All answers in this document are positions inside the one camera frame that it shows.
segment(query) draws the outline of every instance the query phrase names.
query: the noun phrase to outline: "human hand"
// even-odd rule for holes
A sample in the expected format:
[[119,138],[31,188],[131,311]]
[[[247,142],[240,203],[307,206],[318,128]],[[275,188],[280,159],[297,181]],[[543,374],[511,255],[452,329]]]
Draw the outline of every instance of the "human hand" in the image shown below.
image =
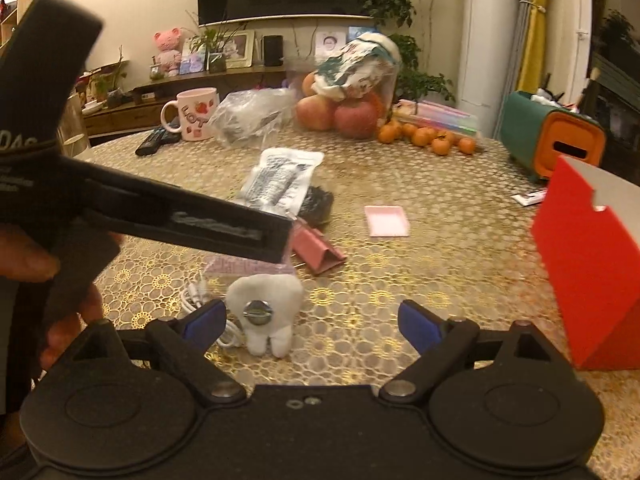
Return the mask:
[[[113,237],[122,243],[121,235]],[[41,283],[53,278],[59,270],[60,262],[19,227],[0,224],[0,276],[17,282]],[[95,285],[89,287],[76,312],[85,323],[102,318],[102,297]],[[80,333],[78,314],[70,314],[47,331],[47,346],[40,355],[43,370],[49,370]]]

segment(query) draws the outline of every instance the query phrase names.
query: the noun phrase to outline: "gray curtain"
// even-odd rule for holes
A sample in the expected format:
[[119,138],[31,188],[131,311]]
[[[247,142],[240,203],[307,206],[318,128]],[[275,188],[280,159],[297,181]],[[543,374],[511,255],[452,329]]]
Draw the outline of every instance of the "gray curtain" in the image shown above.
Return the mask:
[[500,111],[498,113],[498,121],[495,125],[495,130],[492,135],[494,139],[500,139],[500,129],[502,127],[502,110],[504,109],[504,102],[507,97],[516,89],[518,83],[518,76],[520,75],[520,66],[522,65],[522,55],[524,53],[524,46],[527,39],[527,30],[529,29],[529,3],[531,0],[520,0],[518,5],[518,20],[516,21],[516,29],[513,34],[513,47],[511,49],[511,57],[509,60],[509,71],[507,73],[507,80],[504,84],[504,91],[502,92],[502,104],[500,105]]

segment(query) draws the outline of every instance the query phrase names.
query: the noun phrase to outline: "lace tablecloth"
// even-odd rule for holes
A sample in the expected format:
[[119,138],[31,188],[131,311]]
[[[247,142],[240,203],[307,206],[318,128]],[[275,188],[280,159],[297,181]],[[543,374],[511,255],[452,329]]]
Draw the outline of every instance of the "lace tablecloth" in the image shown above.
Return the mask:
[[[223,150],[208,140],[165,146],[139,158],[134,150],[145,135],[98,146],[87,160],[230,199],[259,156],[254,150]],[[352,142],[331,134],[284,132],[278,144],[324,152],[314,182],[335,193],[326,234],[348,262],[320,278],[299,269],[306,300],[289,358],[212,348],[210,359],[237,380],[249,388],[256,383],[380,386],[417,356],[396,329],[404,298],[486,328],[507,329],[514,319],[532,319],[567,354],[554,292],[529,233],[536,208],[510,198],[535,188],[498,142],[486,140],[484,153],[474,156],[454,150],[446,157],[405,142]],[[369,238],[366,205],[401,205],[411,235]],[[184,280],[194,279],[205,256],[128,238],[98,280],[106,316],[119,327],[141,328],[153,318],[177,315]],[[590,465],[605,479],[635,479],[640,371],[580,376],[600,396],[607,417]]]

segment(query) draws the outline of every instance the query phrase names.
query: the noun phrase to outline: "pink square tray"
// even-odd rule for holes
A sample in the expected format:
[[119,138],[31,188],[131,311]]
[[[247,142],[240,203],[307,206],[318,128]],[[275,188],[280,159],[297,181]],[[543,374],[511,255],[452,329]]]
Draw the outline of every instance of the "pink square tray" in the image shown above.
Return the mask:
[[372,237],[409,235],[409,221],[404,209],[397,205],[367,205],[364,208]]

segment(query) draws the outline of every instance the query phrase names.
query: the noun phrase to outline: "orange panel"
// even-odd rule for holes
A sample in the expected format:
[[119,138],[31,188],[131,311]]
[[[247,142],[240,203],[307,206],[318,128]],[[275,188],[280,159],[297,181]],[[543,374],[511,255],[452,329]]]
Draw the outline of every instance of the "orange panel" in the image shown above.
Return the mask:
[[533,168],[540,176],[550,178],[560,155],[599,166],[605,140],[599,126],[573,114],[551,112],[540,131]]

